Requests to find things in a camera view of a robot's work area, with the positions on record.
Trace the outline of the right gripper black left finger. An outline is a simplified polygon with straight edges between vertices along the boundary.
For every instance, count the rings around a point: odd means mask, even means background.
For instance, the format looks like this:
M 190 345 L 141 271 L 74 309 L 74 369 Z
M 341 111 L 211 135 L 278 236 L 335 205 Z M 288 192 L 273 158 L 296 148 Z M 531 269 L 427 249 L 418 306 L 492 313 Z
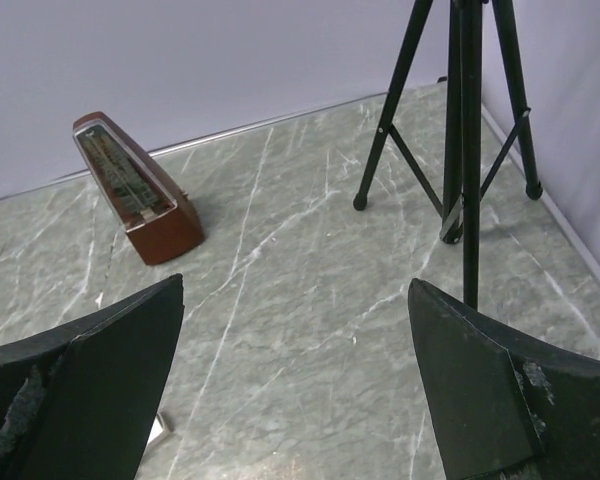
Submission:
M 184 316 L 174 274 L 0 346 L 0 479 L 135 478 Z

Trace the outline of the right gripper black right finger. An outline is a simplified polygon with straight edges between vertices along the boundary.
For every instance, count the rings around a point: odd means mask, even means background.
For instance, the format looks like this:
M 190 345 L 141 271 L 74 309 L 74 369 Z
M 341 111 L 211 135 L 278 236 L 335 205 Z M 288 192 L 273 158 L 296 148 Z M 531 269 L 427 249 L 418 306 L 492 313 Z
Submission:
M 600 361 L 414 279 L 408 311 L 448 479 L 600 479 Z

